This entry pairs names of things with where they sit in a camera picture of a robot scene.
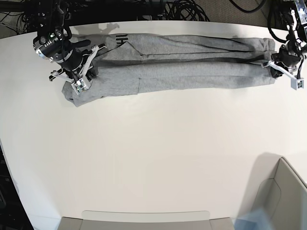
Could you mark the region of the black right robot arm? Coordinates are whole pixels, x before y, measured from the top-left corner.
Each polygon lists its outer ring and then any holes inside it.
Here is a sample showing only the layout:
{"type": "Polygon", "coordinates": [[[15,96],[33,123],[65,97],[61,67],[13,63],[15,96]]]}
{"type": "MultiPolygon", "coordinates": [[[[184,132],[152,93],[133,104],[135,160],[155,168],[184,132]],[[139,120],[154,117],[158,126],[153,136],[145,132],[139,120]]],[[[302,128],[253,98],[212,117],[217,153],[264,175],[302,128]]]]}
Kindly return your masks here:
{"type": "Polygon", "coordinates": [[[66,72],[79,74],[85,65],[84,53],[79,48],[89,46],[91,41],[70,41],[72,33],[66,23],[71,17],[70,6],[66,0],[38,2],[38,30],[33,47],[41,58],[56,62],[66,72]]]}

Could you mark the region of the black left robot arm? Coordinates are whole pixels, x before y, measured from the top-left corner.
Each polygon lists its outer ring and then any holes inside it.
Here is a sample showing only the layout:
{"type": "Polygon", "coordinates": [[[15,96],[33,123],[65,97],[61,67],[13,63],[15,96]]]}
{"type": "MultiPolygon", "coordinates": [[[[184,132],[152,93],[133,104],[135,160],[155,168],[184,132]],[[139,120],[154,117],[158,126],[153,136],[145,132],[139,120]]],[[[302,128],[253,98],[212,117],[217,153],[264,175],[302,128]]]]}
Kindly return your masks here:
{"type": "Polygon", "coordinates": [[[268,29],[271,36],[282,45],[278,53],[272,54],[273,64],[286,72],[301,71],[307,55],[307,6],[303,0],[273,0],[268,15],[268,29]],[[280,25],[288,31],[285,39],[278,38],[272,30],[272,16],[278,16],[280,25]]]}

